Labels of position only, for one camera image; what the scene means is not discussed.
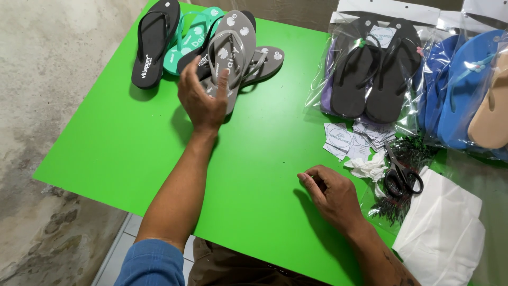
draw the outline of black scissor handle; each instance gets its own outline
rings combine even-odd
[[[402,175],[404,176],[404,181],[405,181],[407,190],[410,191],[413,194],[422,193],[422,191],[423,191],[423,181],[422,181],[422,178],[420,178],[420,176],[418,176],[418,173],[416,173],[415,171],[411,170],[410,168],[404,168],[404,169],[401,170],[401,172],[402,172]],[[420,190],[419,191],[413,190],[413,187],[411,187],[409,185],[411,178],[416,178],[416,180],[418,181],[418,183],[420,185]]]
[[[393,181],[397,186],[398,190],[394,190],[393,186],[390,186],[389,181]],[[391,169],[386,172],[385,175],[385,187],[387,192],[394,197],[401,197],[404,194],[404,184],[400,181],[397,170]]]

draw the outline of gray flip flop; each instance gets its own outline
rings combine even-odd
[[[215,37],[208,45],[208,54],[215,56],[215,62],[210,61],[212,76],[205,80],[207,83],[205,92],[215,97],[220,72],[223,69],[229,70],[226,115],[233,111],[240,83],[254,56],[255,49],[256,32],[249,18],[237,10],[226,14],[224,20],[217,26]]]
[[[276,74],[284,62],[284,52],[272,46],[259,46],[251,63],[262,63],[260,67],[250,65],[249,74],[243,77],[241,88]]]

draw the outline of mint green flip flop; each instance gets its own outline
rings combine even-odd
[[[182,39],[184,17],[190,14],[196,14],[196,17],[192,21],[187,35]],[[212,23],[222,16],[224,16],[224,12],[219,7],[210,7],[202,12],[192,11],[185,13],[180,17],[180,23],[175,33],[177,43],[169,49],[164,57],[164,69],[170,74],[179,75],[178,61],[184,55],[203,44]],[[215,29],[217,29],[217,26],[212,27],[212,33],[215,32]]]

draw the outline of forearm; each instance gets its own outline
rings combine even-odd
[[[193,132],[187,147],[143,217],[136,242],[155,238],[183,252],[198,222],[216,132]]]
[[[421,286],[366,220],[347,236],[369,286]]]

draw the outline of stack of paper labels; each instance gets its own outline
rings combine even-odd
[[[395,131],[389,128],[355,122],[353,131],[349,132],[345,123],[325,123],[326,143],[323,148],[340,160],[349,157],[367,162],[370,147],[377,152],[384,147],[385,140],[395,140]]]

